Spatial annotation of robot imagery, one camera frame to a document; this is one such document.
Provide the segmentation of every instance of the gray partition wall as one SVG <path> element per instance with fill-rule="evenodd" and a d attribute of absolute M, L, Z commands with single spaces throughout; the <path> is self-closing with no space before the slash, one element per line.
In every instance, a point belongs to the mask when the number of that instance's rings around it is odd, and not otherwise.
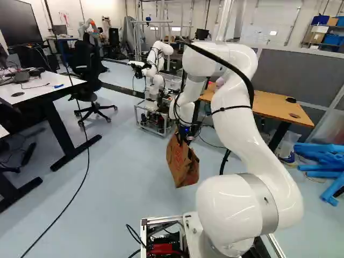
<path fill-rule="evenodd" d="M 316 125 L 329 109 L 344 84 L 344 55 L 302 50 L 259 49 L 259 65 L 252 78 L 256 90 L 294 97 Z M 339 103 L 344 109 L 344 100 Z M 270 128 L 278 122 L 270 121 Z M 312 132 L 302 126 L 290 130 L 302 134 L 300 141 Z"/>

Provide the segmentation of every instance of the black monitor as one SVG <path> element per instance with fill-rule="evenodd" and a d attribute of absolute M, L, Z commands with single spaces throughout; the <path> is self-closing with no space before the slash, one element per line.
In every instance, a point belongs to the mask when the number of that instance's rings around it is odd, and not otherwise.
<path fill-rule="evenodd" d="M 8 47 L 42 43 L 31 4 L 18 0 L 0 0 L 0 30 Z"/>
<path fill-rule="evenodd" d="M 196 30 L 196 38 L 199 40 L 205 40 L 209 35 L 209 30 L 204 30 L 202 28 L 198 28 Z"/>
<path fill-rule="evenodd" d="M 53 31 L 56 35 L 68 34 L 66 25 L 53 25 Z"/>

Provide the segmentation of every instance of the pipe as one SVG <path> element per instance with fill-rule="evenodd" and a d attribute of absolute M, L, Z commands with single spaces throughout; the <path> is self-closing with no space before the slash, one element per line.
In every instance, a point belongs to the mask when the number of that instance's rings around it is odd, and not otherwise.
<path fill-rule="evenodd" d="M 141 20 L 144 20 L 144 3 L 141 1 Z M 142 24 L 142 31 L 145 32 L 145 26 Z"/>
<path fill-rule="evenodd" d="M 80 8 L 81 8 L 82 19 L 84 20 L 84 23 L 85 23 L 84 10 L 82 9 L 81 0 L 79 0 L 79 3 L 80 3 Z"/>
<path fill-rule="evenodd" d="M 238 1 L 238 6 L 236 9 L 236 19 L 235 19 L 235 28 L 234 28 L 234 39 L 236 39 L 236 42 L 240 40 L 241 37 L 241 30 L 242 30 L 242 24 L 243 24 L 243 17 L 245 15 L 245 9 L 246 9 L 246 0 Z"/>
<path fill-rule="evenodd" d="M 138 6 L 136 9 L 137 12 L 137 18 L 140 17 L 140 8 L 139 8 L 139 1 L 138 1 Z M 138 48 L 138 59 L 137 61 L 141 61 L 141 37 L 140 37 L 140 26 L 139 24 L 136 24 L 136 40 L 138 42 L 137 48 Z"/>
<path fill-rule="evenodd" d="M 286 41 L 285 41 L 285 43 L 284 43 L 284 46 L 287 46 L 288 43 L 289 43 L 289 39 L 290 39 L 290 37 L 291 37 L 292 31 L 293 31 L 294 28 L 295 28 L 295 24 L 296 24 L 297 18 L 298 18 L 299 15 L 300 15 L 300 10 L 301 10 L 301 7 L 302 7 L 303 3 L 304 3 L 304 0 L 302 0 L 301 6 L 299 6 L 299 7 L 297 8 L 297 13 L 296 13 L 296 17 L 295 17 L 294 23 L 293 23 L 293 25 L 290 27 L 290 32 L 289 32 L 289 34 L 288 34 L 288 37 L 286 38 Z"/>
<path fill-rule="evenodd" d="M 336 16 L 339 16 L 339 14 L 342 12 L 343 5 L 344 5 L 344 0 L 342 0 L 342 2 L 340 3 L 339 8 L 338 8 L 338 12 L 337 12 L 337 15 L 336 15 Z"/>
<path fill-rule="evenodd" d="M 228 26 L 230 24 L 230 17 L 233 9 L 234 0 L 225 0 L 224 7 L 221 14 L 219 30 L 216 36 L 217 41 L 225 41 Z"/>
<path fill-rule="evenodd" d="M 222 0 L 219 0 L 219 8 L 217 9 L 217 12 L 216 12 L 216 18 L 215 18 L 215 24 L 218 24 L 218 19 L 219 19 L 219 14 L 220 14 L 220 10 L 222 8 L 222 5 L 221 5 L 221 1 Z"/>
<path fill-rule="evenodd" d="M 162 19 L 165 20 L 165 0 L 161 0 Z M 165 23 L 161 24 L 162 42 L 165 40 Z"/>
<path fill-rule="evenodd" d="M 181 36 L 181 38 L 182 38 L 182 37 L 183 37 L 183 22 L 184 22 L 183 1 L 181 1 L 181 8 L 182 8 L 182 10 L 181 10 L 181 16 L 182 16 L 182 18 L 181 18 L 181 31 L 180 31 L 180 36 Z"/>
<path fill-rule="evenodd" d="M 324 15 L 324 13 L 325 13 L 325 11 L 326 11 L 326 8 L 327 8 L 327 6 L 328 6 L 328 2 L 329 2 L 329 0 L 327 0 L 327 3 L 326 3 L 326 5 L 325 5 L 324 11 L 322 12 L 322 15 Z"/>
<path fill-rule="evenodd" d="M 128 3 L 127 3 L 127 0 L 125 0 L 125 16 L 128 16 Z"/>
<path fill-rule="evenodd" d="M 190 20 L 189 20 L 189 38 L 191 38 L 192 18 L 194 16 L 194 4 L 195 4 L 195 0 L 191 0 Z"/>
<path fill-rule="evenodd" d="M 210 0 L 208 1 L 208 9 L 207 9 L 207 12 L 206 12 L 205 26 L 204 26 L 205 30 L 206 30 L 206 24 L 208 23 L 209 7 L 210 7 Z"/>

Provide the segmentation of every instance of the office chair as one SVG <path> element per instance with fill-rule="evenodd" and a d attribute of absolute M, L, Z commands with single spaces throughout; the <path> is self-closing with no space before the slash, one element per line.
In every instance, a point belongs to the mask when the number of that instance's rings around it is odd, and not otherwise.
<path fill-rule="evenodd" d="M 84 121 L 91 114 L 95 113 L 104 117 L 108 123 L 111 122 L 111 118 L 104 115 L 100 110 L 111 109 L 115 111 L 118 108 L 115 105 L 101 106 L 97 100 L 97 95 L 94 93 L 102 87 L 102 82 L 98 79 L 99 74 L 102 71 L 101 61 L 97 50 L 97 45 L 94 46 L 89 43 L 88 36 L 84 34 L 84 40 L 78 40 L 75 43 L 74 54 L 70 62 L 70 66 L 75 74 L 80 79 L 87 81 L 87 86 L 82 87 L 79 92 L 72 94 L 69 101 L 77 99 L 83 102 L 91 102 L 91 107 L 81 110 L 74 110 L 75 116 L 80 117 L 78 121 L 80 127 L 84 126 Z"/>

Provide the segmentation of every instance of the paper bag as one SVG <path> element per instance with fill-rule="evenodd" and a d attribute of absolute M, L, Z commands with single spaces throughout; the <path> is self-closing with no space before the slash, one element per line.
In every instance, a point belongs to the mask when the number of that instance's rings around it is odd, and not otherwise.
<path fill-rule="evenodd" d="M 180 145 L 175 133 L 166 149 L 166 160 L 176 188 L 196 184 L 199 179 L 199 159 L 185 141 Z"/>

